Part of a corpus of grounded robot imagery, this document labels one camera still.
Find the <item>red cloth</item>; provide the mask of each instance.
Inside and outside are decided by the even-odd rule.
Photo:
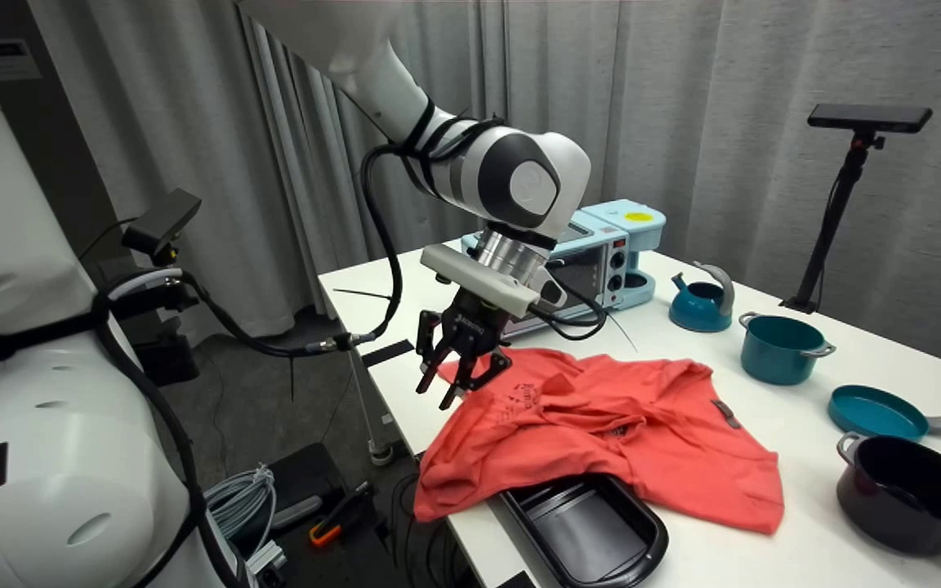
[[[779,529],[779,456],[729,424],[707,367],[552,350],[509,350],[509,359],[421,456],[416,519],[441,519],[509,488],[613,472],[647,504],[753,532]]]

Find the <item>electronic device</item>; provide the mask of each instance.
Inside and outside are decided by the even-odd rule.
[[[882,104],[818,104],[807,113],[809,128],[851,128],[868,134],[918,134],[930,108],[882,108]]]
[[[653,251],[662,238],[668,216],[635,200],[610,200],[583,204],[555,251],[550,253],[550,270],[564,292],[595,296],[603,309],[627,309],[653,301],[658,285],[637,266],[645,251]],[[464,235],[464,251],[473,257],[481,251],[481,231]],[[559,317],[587,317],[592,307],[564,296]],[[524,337],[541,330],[547,323],[509,319],[502,337]]]

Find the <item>floor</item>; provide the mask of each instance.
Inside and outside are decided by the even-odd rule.
[[[297,334],[309,338],[331,330],[332,323],[305,317]],[[416,460],[401,454],[397,432],[384,432],[395,460],[371,467],[345,355],[276,359],[211,337],[196,350],[196,367],[200,379],[166,384],[164,394],[193,436],[204,488],[321,442],[348,488],[365,476],[375,483],[375,506],[391,529],[384,547],[405,584],[477,584],[443,522],[412,522]],[[363,384],[368,408],[382,416],[365,374]]]

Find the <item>black stand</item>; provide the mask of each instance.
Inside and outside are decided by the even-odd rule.
[[[865,163],[865,153],[868,146],[885,146],[885,136],[877,136],[877,130],[856,130],[853,134],[853,145],[851,145],[851,153],[844,157],[844,167],[834,180],[834,197],[827,201],[827,216],[822,216],[822,224],[819,224],[819,238],[809,251],[809,260],[807,260],[807,270],[800,278],[800,287],[793,296],[787,296],[780,307],[793,307],[793,309],[818,309],[819,305],[812,301],[812,292],[818,292],[818,280],[822,274],[822,264],[827,264],[827,253],[831,253],[831,244],[834,244],[834,235],[835,235],[835,224],[841,224],[841,216],[844,210],[851,204],[851,197],[853,197],[853,185],[859,182],[864,176],[864,163]]]

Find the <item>white machine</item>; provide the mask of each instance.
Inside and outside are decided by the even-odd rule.
[[[462,285],[443,330],[488,330],[462,355],[489,354],[502,319],[525,317],[541,292],[561,301],[547,253],[583,201],[583,146],[433,108],[384,42],[401,0],[244,5],[365,110],[417,185],[489,224],[481,260],[426,253]],[[0,350],[0,588],[136,584],[151,570],[151,584],[256,584],[166,464],[121,330],[82,330],[94,301],[0,110],[0,344],[77,317],[67,337]]]

